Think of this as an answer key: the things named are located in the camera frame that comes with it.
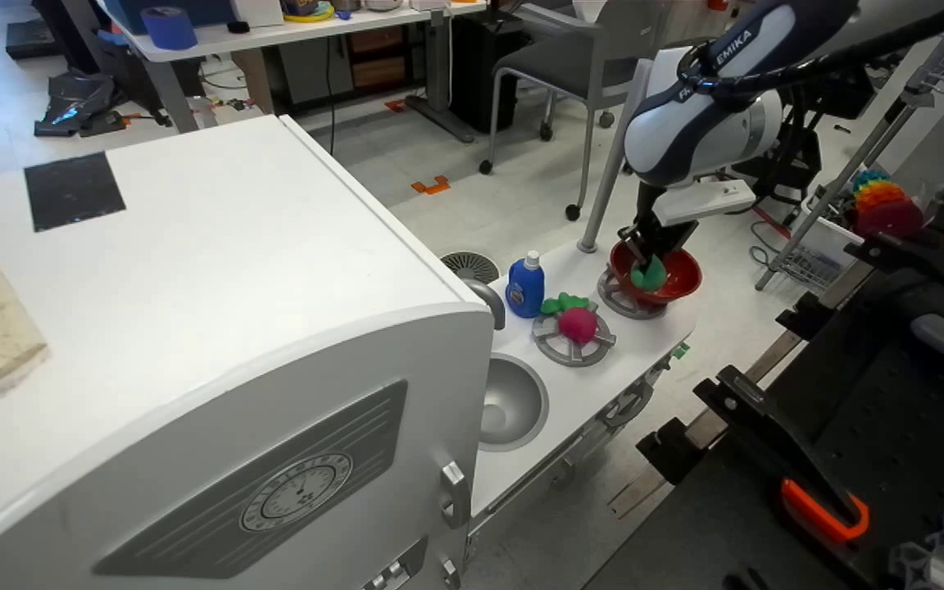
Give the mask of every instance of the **chair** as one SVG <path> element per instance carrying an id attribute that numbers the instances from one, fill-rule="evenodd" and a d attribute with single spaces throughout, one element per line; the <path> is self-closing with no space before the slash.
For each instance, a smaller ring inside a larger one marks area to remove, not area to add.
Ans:
<path id="1" fill-rule="evenodd" d="M 592 163 L 592 123 L 598 112 L 613 107 L 627 99 L 636 58 L 658 48 L 671 0 L 606 0 L 598 23 L 523 3 L 517 17 L 540 40 L 509 54 L 496 67 L 496 102 L 492 102 L 492 135 L 499 135 L 499 91 L 506 75 L 531 79 L 546 87 L 553 94 L 571 94 L 588 106 L 582 129 L 582 161 L 579 161 L 579 193 L 567 207 L 567 221 L 579 217 Z M 540 140 L 552 140 L 553 99 L 543 106 Z"/>

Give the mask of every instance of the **white countertop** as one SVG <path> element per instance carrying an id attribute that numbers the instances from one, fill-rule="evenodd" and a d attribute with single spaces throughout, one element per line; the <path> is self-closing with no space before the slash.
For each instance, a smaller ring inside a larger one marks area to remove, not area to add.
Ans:
<path id="1" fill-rule="evenodd" d="M 482 14 L 485 0 L 474 3 L 453 3 L 447 7 L 447 17 L 462 17 L 462 14 Z M 326 23 L 282 23 L 282 27 L 255 27 L 249 34 L 230 34 L 227 27 L 199 27 L 198 29 L 198 46 L 191 48 L 157 48 L 151 38 L 134 38 L 131 29 L 120 27 L 120 34 L 134 44 L 134 48 L 146 62 L 181 62 L 181 58 L 199 58 L 212 54 L 244 54 L 244 48 L 261 48 L 261 46 L 284 46 L 284 44 L 304 44 L 304 40 L 328 40 L 328 38 L 351 38 L 364 29 L 389 29 L 389 27 L 406 27 L 406 23 L 424 23 L 429 21 L 425 10 L 389 10 L 389 14 L 351 14 L 351 21 L 326 21 Z"/>
<path id="2" fill-rule="evenodd" d="M 335 341 L 482 301 L 299 125 L 109 151 L 124 209 L 34 232 L 0 175 L 0 272 L 49 362 L 0 398 L 0 531 L 161 422 Z"/>
<path id="3" fill-rule="evenodd" d="M 540 258 L 546 294 L 582 294 L 601 301 L 598 280 L 606 269 L 606 250 L 579 252 L 576 245 L 553 250 Z M 531 321 L 509 312 L 506 333 L 496 334 L 496 357 L 527 363 L 546 389 L 546 420 L 534 439 L 517 448 L 478 448 L 471 479 L 471 519 L 496 508 L 523 476 L 557 452 L 582 422 L 616 400 L 636 378 L 651 371 L 696 321 L 683 306 L 649 321 L 628 321 L 601 301 L 601 316 L 616 334 L 613 350 L 592 366 L 559 366 L 531 341 Z"/>

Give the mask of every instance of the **blue bottle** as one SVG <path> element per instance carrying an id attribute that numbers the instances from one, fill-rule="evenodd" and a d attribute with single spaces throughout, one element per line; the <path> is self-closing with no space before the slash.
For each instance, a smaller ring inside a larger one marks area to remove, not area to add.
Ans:
<path id="1" fill-rule="evenodd" d="M 506 301 L 517 318 L 537 318 L 543 301 L 543 272 L 540 256 L 527 252 L 523 258 L 511 263 Z"/>

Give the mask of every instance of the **metal vent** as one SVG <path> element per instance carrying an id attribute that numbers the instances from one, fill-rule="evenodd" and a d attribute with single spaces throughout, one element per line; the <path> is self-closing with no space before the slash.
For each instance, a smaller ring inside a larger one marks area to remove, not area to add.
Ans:
<path id="1" fill-rule="evenodd" d="M 94 575 L 235 576 L 392 465 L 406 380 L 315 422 L 143 527 Z"/>

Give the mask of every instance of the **round sink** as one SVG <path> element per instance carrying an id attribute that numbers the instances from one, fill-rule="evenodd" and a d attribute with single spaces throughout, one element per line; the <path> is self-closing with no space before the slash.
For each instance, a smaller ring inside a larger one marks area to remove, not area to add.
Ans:
<path id="1" fill-rule="evenodd" d="M 485 398 L 482 398 L 482 445 L 511 448 L 540 429 L 546 414 L 543 384 L 517 362 L 492 357 Z"/>

